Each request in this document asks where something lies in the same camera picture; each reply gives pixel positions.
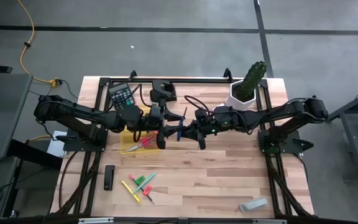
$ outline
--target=yellow highlighter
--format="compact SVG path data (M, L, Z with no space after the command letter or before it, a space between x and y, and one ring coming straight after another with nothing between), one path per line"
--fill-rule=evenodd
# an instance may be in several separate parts
M137 203L140 203L140 198L139 198L136 194L134 194L134 193L132 192L132 190L128 187L127 184L125 184L124 181L121 181L121 182L122 182L122 184L124 184L124 186L127 188L127 190L129 191L129 193L131 193L131 195L134 196L134 198L136 199Z

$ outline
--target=calculator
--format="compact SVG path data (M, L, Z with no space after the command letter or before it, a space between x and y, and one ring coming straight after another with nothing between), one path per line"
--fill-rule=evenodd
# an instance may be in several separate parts
M112 103L116 111L124 109L125 106L134 105L135 99L131 95L128 83L119 83L109 88Z

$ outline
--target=yellow container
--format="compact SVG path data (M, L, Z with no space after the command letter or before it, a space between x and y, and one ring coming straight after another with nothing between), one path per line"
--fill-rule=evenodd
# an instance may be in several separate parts
M148 114L150 111L150 108L148 107L139 107L143 110L144 114ZM157 145L153 146L147 146L147 147L140 147L138 149L135 149L131 152L125 152L125 150L131 148L132 146L138 144L141 142L142 138L146 137L147 132L142 131L142 134L140 135L139 142L134 142L134 133L128 131L126 128L119 134L119 151L121 154L137 154L137 153L158 153L160 152L160 149L157 147Z

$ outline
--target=white pot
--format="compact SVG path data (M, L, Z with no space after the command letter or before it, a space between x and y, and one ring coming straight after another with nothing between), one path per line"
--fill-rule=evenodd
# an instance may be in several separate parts
M233 88L235 86L240 85L241 83L242 83L242 80L230 84L230 95L226 98L226 100L224 101L224 104L226 106L231 106L236 110L245 111L249 107L249 105L251 105L256 100L256 91L254 90L254 97L252 100L249 100L246 102L241 102L241 101L237 100L233 96Z

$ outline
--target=yellow cable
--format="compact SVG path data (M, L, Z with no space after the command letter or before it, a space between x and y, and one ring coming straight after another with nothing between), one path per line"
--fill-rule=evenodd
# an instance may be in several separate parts
M31 33L31 37L29 39L29 41L27 41L27 43L29 43L29 45L31 45L32 39L34 38L34 33L35 33L35 29L34 29L34 22L31 19L30 13L28 12L28 10L25 8L25 6L23 5L23 3L20 0L17 0L19 2L19 4L22 6L22 8L25 10L25 13L27 14L27 16L30 19L31 22L31 28L32 28L32 33ZM29 71L27 71L27 69L25 69L24 65L23 65L23 57L25 52L27 51L27 48L29 48L28 46L24 46L22 54L20 55L20 65L22 65L23 70L27 73L30 74ZM55 80L43 80L37 77L34 77L35 80L43 82L43 83L49 83L51 84L52 87L56 87L57 83L55 82Z
M42 138L50 138L50 136L48 136L48 135L38 136L38 137L35 137L35 138L32 138L32 139L29 139L29 141L35 141L35 140L42 139Z

